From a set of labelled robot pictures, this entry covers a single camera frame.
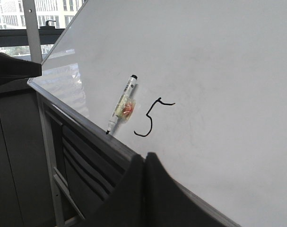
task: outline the black marker writing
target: black marker writing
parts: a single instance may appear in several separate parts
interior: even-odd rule
[[[151,128],[150,128],[150,130],[148,131],[148,133],[147,133],[146,135],[141,135],[141,134],[138,134],[138,133],[136,133],[136,132],[134,131],[135,135],[137,135],[137,136],[142,136],[142,137],[146,137],[146,136],[148,136],[148,135],[150,134],[150,132],[152,131],[152,128],[153,128],[153,119],[151,118],[151,116],[149,116],[149,112],[151,112],[151,110],[153,109],[153,107],[154,107],[154,105],[155,105],[156,103],[161,103],[162,105],[175,105],[175,103],[164,103],[164,102],[161,101],[161,98],[157,99],[157,100],[152,104],[151,108],[148,110],[148,112],[147,112],[147,114],[146,114],[146,116],[147,116],[147,117],[150,119],[150,121],[151,121]]]

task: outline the white board surface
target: white board surface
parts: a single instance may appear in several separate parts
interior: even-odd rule
[[[89,0],[33,82],[106,130],[132,74],[114,137],[243,227],[287,227],[287,0]]]

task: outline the whiteboard marker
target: whiteboard marker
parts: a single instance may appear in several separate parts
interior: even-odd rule
[[[137,76],[132,75],[129,78],[128,83],[123,91],[123,94],[121,95],[119,102],[112,114],[112,117],[109,120],[109,126],[107,128],[106,134],[109,134],[109,132],[112,131],[115,125],[117,124],[118,118],[119,116],[121,116],[125,103],[129,100],[130,94],[132,93],[132,90],[134,89],[136,83],[137,83]]]

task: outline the window handle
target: window handle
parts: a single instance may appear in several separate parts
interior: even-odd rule
[[[49,22],[56,22],[56,20],[47,20],[45,26],[40,26],[40,29],[55,29],[55,26],[50,26]]]

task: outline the gray panel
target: gray panel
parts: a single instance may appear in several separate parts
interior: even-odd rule
[[[26,84],[27,80],[28,79],[17,79],[9,83],[0,85],[0,94],[30,89],[30,87]]]
[[[35,93],[0,99],[0,120],[25,227],[54,218]]]
[[[13,177],[0,125],[0,227],[22,227]]]

